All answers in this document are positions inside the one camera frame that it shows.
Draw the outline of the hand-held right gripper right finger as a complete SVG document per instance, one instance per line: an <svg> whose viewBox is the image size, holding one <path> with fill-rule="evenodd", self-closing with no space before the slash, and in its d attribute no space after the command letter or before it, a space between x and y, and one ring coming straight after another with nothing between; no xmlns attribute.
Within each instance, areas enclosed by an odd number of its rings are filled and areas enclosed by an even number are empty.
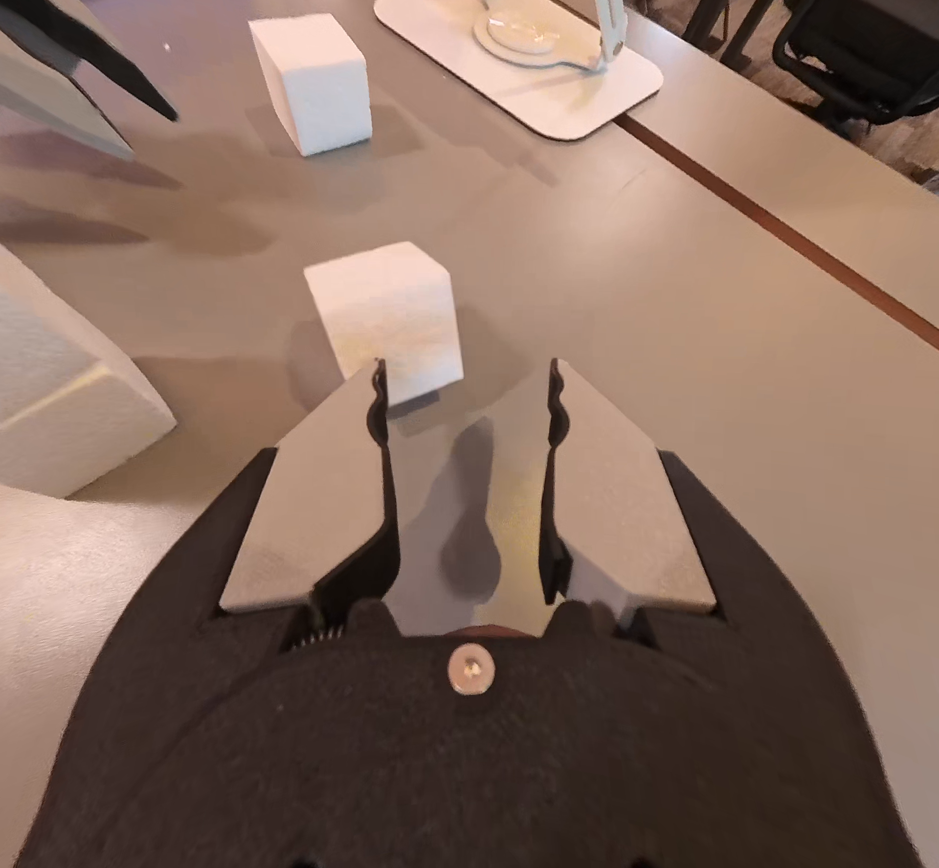
<svg viewBox="0 0 939 868"><path fill-rule="evenodd" d="M538 573L545 604L709 614L715 593L653 440L560 358L550 362Z"/></svg>

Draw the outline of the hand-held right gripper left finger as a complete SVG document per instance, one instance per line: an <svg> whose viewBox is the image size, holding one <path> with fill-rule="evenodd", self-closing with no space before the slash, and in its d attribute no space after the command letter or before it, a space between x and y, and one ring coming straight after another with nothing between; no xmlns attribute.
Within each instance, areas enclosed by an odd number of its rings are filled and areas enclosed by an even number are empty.
<svg viewBox="0 0 939 868"><path fill-rule="evenodd" d="M307 604L346 616L401 566L385 363L374 359L282 438L220 598L229 614Z"/></svg>

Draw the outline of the white hard foam cube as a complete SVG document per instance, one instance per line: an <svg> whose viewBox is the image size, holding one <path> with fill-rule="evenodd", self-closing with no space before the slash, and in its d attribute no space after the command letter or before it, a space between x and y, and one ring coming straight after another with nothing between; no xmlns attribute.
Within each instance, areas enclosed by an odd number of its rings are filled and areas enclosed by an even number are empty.
<svg viewBox="0 0 939 868"><path fill-rule="evenodd" d="M2 488L2 821L36 813L118 616L209 493L85 502Z"/></svg>
<svg viewBox="0 0 939 868"><path fill-rule="evenodd" d="M331 14L249 22L272 107L301 156L373 133L366 60Z"/></svg>
<svg viewBox="0 0 939 868"><path fill-rule="evenodd" d="M452 279L412 242L303 269L345 380L383 360L391 406L465 376Z"/></svg>
<svg viewBox="0 0 939 868"><path fill-rule="evenodd" d="M2 247L2 485L66 498L176 427L134 361Z"/></svg>

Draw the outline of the white document stand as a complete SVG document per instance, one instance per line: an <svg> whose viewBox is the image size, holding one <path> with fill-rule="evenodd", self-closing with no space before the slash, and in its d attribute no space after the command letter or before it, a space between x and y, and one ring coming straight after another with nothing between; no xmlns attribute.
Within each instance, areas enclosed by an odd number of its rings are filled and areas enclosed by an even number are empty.
<svg viewBox="0 0 939 868"><path fill-rule="evenodd" d="M386 28L536 134L576 141L657 93L626 47L625 0L594 0L595 29L551 0L376 0Z"/></svg>

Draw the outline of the black office chair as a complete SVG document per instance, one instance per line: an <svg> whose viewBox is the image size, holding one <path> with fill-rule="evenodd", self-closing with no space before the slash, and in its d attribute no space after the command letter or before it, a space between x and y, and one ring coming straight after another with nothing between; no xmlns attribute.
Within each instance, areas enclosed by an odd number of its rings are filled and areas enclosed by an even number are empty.
<svg viewBox="0 0 939 868"><path fill-rule="evenodd" d="M774 63L815 92L793 106L847 135L851 121L886 125L938 106L938 0L795 0Z"/></svg>

